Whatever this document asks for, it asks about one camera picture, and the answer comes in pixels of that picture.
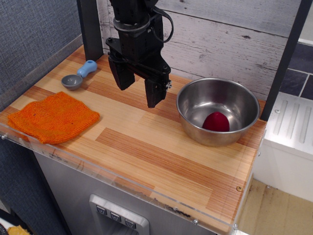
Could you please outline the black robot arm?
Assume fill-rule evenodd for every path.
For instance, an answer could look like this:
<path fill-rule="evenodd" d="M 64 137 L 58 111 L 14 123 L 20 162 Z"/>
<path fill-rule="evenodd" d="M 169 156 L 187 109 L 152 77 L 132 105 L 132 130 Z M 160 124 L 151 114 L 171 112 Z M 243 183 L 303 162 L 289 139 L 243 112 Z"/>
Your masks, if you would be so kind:
<path fill-rule="evenodd" d="M 145 80 L 147 105 L 155 107 L 171 87 L 170 66 L 161 50 L 170 40 L 163 35 L 163 18 L 171 17 L 156 6 L 155 0 L 112 0 L 113 26 L 118 38 L 109 37 L 109 65 L 117 86 L 125 90 L 135 75 Z"/>

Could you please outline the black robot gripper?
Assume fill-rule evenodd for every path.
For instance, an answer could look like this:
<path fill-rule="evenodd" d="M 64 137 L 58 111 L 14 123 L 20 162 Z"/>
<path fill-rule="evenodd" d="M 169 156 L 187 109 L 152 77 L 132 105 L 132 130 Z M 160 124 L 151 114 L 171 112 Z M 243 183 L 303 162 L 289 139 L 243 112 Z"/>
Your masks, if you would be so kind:
<path fill-rule="evenodd" d="M 115 82 L 123 91 L 135 82 L 135 73 L 145 78 L 147 105 L 154 108 L 166 98 L 171 71 L 161 57 L 165 43 L 162 15 L 151 13 L 135 24 L 114 19 L 113 25 L 119 37 L 108 38 L 106 44 Z"/>

